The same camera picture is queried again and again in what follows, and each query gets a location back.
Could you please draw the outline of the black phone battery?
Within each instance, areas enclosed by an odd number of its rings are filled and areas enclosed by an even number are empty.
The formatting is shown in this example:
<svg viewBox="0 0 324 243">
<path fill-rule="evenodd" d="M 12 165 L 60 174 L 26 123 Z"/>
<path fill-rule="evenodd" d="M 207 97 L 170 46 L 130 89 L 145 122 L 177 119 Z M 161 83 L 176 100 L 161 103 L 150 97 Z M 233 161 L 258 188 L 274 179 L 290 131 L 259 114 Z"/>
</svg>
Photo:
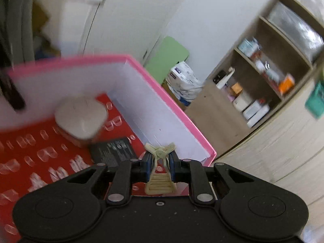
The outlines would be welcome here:
<svg viewBox="0 0 324 243">
<path fill-rule="evenodd" d="M 94 163 L 104 163 L 108 167 L 117 167 L 123 161 L 137 158 L 128 138 L 98 142 L 88 149 Z"/>
</svg>

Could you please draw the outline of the cream claw hair clip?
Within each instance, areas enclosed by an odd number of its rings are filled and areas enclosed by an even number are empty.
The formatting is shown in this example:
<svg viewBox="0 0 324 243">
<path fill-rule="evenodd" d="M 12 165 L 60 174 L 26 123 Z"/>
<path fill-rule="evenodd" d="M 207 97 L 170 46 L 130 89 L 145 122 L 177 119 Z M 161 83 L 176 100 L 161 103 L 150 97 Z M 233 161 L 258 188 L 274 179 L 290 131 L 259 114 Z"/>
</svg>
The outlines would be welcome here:
<svg viewBox="0 0 324 243">
<path fill-rule="evenodd" d="M 147 195 L 166 195 L 174 193 L 177 190 L 177 186 L 171 179 L 168 156 L 175 151 L 175 144 L 170 143 L 167 146 L 159 146 L 156 148 L 146 143 L 144 147 L 154 158 L 153 169 L 150 172 L 149 181 L 145 185 L 145 193 Z"/>
</svg>

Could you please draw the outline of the pink cardboard box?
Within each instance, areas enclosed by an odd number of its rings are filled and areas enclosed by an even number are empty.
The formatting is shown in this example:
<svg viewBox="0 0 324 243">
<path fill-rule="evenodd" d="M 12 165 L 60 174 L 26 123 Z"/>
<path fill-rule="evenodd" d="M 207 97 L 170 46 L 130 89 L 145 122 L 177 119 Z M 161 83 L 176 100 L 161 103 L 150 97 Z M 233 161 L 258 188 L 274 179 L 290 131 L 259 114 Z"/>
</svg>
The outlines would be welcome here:
<svg viewBox="0 0 324 243">
<path fill-rule="evenodd" d="M 9 69 L 25 100 L 17 112 L 1 99 L 1 130 L 12 131 L 54 115 L 71 97 L 98 98 L 109 113 L 117 109 L 142 142 L 176 145 L 182 159 L 209 166 L 216 151 L 158 82 L 133 57 L 123 54 L 53 58 Z"/>
</svg>

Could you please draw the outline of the pink rounded compact case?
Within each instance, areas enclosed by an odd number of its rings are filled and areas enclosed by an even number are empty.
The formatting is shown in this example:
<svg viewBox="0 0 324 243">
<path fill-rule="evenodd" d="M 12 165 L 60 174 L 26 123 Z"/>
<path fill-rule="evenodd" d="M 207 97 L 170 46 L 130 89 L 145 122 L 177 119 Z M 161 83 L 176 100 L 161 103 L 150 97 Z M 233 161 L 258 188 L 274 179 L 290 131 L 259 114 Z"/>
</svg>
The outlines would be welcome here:
<svg viewBox="0 0 324 243">
<path fill-rule="evenodd" d="M 54 113 L 58 132 L 78 147 L 94 143 L 108 117 L 104 104 L 85 96 L 66 98 Z"/>
</svg>

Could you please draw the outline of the red glasses-pattern box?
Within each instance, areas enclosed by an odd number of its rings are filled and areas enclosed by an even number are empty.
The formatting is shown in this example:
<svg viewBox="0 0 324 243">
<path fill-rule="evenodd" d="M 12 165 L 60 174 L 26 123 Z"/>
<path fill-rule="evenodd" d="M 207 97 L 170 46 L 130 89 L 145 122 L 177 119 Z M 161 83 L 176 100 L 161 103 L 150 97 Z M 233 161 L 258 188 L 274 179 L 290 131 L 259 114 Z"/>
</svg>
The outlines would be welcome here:
<svg viewBox="0 0 324 243">
<path fill-rule="evenodd" d="M 51 115 L 25 127 L 1 130 L 1 242 L 18 242 L 12 220 L 19 198 L 93 164 L 87 147 L 64 138 Z"/>
</svg>

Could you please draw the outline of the white plastic paper pack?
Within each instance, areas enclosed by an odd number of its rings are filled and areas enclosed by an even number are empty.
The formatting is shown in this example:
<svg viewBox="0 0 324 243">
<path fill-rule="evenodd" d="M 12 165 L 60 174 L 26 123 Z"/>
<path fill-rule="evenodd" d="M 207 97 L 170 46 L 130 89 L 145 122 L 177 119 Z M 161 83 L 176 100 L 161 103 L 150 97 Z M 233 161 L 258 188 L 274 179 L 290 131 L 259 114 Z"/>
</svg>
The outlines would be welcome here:
<svg viewBox="0 0 324 243">
<path fill-rule="evenodd" d="M 186 62 L 179 62 L 171 68 L 166 77 L 170 91 L 184 106 L 188 107 L 204 87 Z"/>
</svg>

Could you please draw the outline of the light wood wardrobe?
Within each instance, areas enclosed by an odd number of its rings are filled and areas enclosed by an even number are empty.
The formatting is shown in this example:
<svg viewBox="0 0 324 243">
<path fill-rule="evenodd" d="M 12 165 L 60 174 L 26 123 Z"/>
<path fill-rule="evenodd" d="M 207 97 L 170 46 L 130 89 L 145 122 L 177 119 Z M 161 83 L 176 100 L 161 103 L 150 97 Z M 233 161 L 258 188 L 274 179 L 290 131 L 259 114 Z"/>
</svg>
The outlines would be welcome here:
<svg viewBox="0 0 324 243">
<path fill-rule="evenodd" d="M 323 242 L 323 118 L 305 108 L 321 78 L 322 67 L 265 126 L 216 160 L 300 196 L 310 212 L 306 242 Z"/>
</svg>

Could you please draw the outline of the green folding table board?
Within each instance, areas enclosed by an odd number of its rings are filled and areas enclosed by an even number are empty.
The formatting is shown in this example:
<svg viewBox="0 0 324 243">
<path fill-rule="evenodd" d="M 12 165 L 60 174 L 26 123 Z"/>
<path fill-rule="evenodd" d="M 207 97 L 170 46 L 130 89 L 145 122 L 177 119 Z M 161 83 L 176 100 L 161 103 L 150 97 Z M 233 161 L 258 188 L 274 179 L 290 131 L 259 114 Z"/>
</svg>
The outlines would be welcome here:
<svg viewBox="0 0 324 243">
<path fill-rule="evenodd" d="M 174 38 L 167 36 L 162 40 L 144 67 L 158 84 L 163 84 L 171 68 L 179 62 L 185 61 L 189 55 L 188 49 Z"/>
</svg>

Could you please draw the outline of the orange cup on shelf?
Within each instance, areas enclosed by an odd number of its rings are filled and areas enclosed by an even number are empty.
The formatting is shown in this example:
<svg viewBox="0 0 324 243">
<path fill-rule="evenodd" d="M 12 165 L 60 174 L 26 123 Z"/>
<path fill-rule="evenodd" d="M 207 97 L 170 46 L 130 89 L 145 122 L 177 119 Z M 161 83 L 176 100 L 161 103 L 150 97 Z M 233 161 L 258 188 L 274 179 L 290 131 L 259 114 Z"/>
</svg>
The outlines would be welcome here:
<svg viewBox="0 0 324 243">
<path fill-rule="evenodd" d="M 280 95 L 285 95 L 295 85 L 295 79 L 291 74 L 287 74 L 279 83 L 278 91 Z"/>
</svg>

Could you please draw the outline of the white door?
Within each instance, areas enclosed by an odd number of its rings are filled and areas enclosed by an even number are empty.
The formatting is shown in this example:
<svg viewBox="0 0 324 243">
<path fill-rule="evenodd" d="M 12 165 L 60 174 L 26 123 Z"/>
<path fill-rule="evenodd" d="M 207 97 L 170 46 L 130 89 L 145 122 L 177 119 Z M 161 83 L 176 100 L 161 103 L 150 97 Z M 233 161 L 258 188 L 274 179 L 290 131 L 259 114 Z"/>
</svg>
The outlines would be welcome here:
<svg viewBox="0 0 324 243">
<path fill-rule="evenodd" d="M 68 0 L 62 14 L 62 55 L 130 54 L 146 60 L 182 0 Z"/>
</svg>

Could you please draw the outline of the teal hanging pouch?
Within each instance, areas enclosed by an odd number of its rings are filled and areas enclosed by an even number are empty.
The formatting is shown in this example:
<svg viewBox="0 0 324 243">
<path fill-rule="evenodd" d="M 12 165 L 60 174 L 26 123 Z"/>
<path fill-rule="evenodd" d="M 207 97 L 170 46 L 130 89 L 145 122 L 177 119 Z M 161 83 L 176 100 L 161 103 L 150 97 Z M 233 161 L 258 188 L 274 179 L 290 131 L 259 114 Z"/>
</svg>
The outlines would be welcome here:
<svg viewBox="0 0 324 243">
<path fill-rule="evenodd" d="M 309 95 L 305 108 L 312 114 L 317 120 L 323 115 L 324 112 L 324 100 L 323 100 L 323 81 L 319 81 L 312 93 Z"/>
</svg>

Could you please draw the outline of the wooden open shelf unit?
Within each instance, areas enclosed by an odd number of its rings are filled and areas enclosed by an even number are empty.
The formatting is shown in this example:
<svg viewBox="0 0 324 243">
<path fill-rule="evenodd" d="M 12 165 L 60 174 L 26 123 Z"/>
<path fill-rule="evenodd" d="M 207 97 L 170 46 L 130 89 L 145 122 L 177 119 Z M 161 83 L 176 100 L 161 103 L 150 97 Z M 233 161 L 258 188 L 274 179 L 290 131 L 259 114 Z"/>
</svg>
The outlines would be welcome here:
<svg viewBox="0 0 324 243">
<path fill-rule="evenodd" d="M 218 155 L 251 135 L 323 62 L 323 24 L 298 0 L 270 0 L 205 81 L 186 114 Z M 278 91 L 287 74 L 295 85 Z"/>
</svg>

